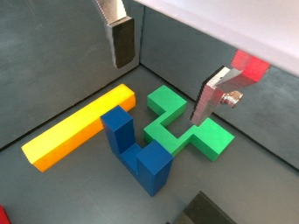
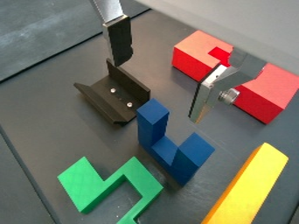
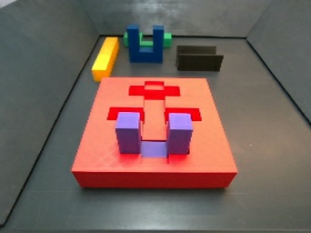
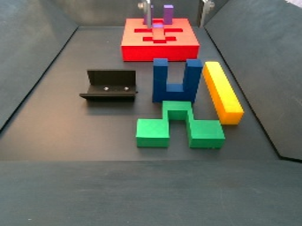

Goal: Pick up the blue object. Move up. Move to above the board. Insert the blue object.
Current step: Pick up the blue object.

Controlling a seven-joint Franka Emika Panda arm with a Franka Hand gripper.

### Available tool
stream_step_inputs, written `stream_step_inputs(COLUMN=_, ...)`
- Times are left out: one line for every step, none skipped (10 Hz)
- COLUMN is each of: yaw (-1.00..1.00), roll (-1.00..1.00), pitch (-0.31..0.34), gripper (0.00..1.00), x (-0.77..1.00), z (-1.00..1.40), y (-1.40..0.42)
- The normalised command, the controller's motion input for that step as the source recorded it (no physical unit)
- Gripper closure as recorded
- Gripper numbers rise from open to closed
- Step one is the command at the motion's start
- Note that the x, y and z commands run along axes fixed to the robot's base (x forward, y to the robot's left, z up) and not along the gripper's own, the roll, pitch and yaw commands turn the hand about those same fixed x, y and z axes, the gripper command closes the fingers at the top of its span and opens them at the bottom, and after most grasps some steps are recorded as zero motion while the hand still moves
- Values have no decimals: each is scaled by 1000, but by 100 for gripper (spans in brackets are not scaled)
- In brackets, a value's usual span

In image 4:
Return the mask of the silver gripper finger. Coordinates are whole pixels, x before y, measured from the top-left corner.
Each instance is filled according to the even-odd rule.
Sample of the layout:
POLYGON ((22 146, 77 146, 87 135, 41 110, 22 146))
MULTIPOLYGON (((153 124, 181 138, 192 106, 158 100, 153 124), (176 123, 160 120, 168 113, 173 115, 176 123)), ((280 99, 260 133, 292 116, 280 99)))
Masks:
POLYGON ((153 26, 153 4, 152 0, 142 0, 138 4, 138 8, 145 12, 145 22, 147 27, 153 26))
POLYGON ((206 23, 206 15, 216 8, 214 0, 202 0, 202 14, 201 14, 201 23, 200 26, 204 27, 206 23))

